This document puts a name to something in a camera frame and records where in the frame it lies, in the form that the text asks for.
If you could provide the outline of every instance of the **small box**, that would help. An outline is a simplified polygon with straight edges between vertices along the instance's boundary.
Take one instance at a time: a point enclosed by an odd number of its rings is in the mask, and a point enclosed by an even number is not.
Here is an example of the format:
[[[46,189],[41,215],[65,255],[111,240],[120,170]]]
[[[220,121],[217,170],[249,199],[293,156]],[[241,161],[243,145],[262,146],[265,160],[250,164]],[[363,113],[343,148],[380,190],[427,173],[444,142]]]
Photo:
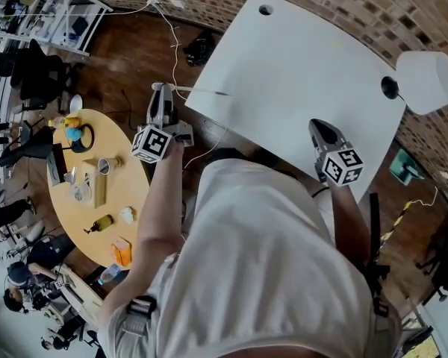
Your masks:
[[[323,173],[338,186],[356,182],[364,169],[364,163],[354,148],[326,153],[323,161]]]
[[[172,135],[147,125],[133,139],[131,155],[147,163],[156,163],[164,158]]]
[[[91,190],[91,199],[85,201],[84,204],[98,208],[106,203],[106,175],[98,172],[97,159],[86,159],[81,163],[84,181]]]
[[[48,170],[50,171],[50,179],[52,186],[63,183],[65,181],[66,169],[65,157],[63,155],[63,147],[60,143],[53,145],[52,152],[46,158]]]

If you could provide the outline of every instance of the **yellow table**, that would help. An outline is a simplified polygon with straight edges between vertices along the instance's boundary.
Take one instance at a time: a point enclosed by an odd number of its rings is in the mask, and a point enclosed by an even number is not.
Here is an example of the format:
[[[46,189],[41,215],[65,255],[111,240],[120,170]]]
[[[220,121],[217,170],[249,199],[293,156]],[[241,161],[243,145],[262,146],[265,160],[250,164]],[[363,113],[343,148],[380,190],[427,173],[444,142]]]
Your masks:
[[[88,109],[79,110],[72,116],[81,118],[82,124],[91,125],[95,134],[94,145],[89,151],[77,154],[71,150],[63,150],[67,170],[71,172],[76,166],[77,182],[84,179],[82,160],[119,157],[124,163],[107,176],[106,203],[96,209],[67,197],[69,183],[52,186],[50,174],[47,172],[50,196],[60,223],[75,245],[94,262],[101,266],[110,266],[114,262],[110,246],[118,236],[128,241],[131,248],[136,242],[137,218],[148,194],[149,183],[141,162],[131,156],[131,142],[112,119]],[[53,141],[61,143],[64,148],[69,147],[64,130],[56,130]],[[134,210],[135,221],[132,224],[126,224],[119,214],[125,207]],[[113,217],[114,224],[102,232],[84,232],[84,229],[90,229],[95,220],[107,214]]]

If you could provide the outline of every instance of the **black bag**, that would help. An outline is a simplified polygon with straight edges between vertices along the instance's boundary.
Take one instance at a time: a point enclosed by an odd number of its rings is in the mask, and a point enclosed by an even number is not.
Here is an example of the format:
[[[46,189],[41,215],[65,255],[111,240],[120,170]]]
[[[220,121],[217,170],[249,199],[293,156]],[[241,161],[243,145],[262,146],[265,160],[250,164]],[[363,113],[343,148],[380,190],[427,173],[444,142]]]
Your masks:
[[[189,66],[200,66],[208,62],[216,43],[209,29],[205,29],[186,48],[186,61]]]

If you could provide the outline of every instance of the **lamp shade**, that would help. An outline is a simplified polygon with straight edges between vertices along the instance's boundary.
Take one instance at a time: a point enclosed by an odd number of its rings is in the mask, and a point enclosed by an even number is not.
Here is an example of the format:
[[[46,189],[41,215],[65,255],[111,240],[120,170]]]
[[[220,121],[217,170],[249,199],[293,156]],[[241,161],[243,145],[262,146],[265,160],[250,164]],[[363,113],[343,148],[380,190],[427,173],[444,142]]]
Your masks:
[[[396,61],[399,94],[416,114],[448,105],[448,56],[441,51],[405,51]]]

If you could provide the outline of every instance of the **plastic bottle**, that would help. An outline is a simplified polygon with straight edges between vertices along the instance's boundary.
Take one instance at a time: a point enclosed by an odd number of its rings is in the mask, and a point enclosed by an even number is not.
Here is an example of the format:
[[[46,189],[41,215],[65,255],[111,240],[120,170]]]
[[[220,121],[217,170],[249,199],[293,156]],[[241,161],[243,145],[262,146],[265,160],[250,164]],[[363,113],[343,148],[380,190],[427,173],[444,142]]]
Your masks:
[[[86,233],[101,232],[105,228],[108,228],[114,223],[113,217],[111,215],[104,215],[102,218],[96,220],[89,230],[83,229]]]
[[[112,281],[119,273],[121,272],[121,267],[118,264],[113,264],[112,266],[108,266],[105,271],[102,273],[101,277],[98,280],[99,285],[103,285],[104,283],[109,283]]]
[[[64,116],[58,116],[55,119],[48,121],[50,128],[79,128],[81,121],[76,117],[65,118]]]

